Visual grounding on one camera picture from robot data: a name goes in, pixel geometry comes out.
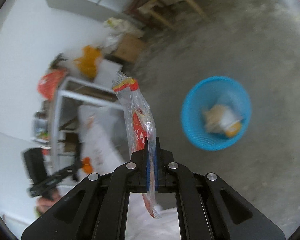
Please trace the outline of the person's left hand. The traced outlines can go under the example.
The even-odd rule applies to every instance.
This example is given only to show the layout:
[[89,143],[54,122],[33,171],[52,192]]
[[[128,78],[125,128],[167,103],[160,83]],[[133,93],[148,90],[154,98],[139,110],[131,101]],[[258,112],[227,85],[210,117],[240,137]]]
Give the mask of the person's left hand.
[[52,191],[52,199],[47,199],[45,197],[40,197],[36,200],[36,210],[42,215],[46,213],[46,211],[55,205],[62,197],[57,189]]

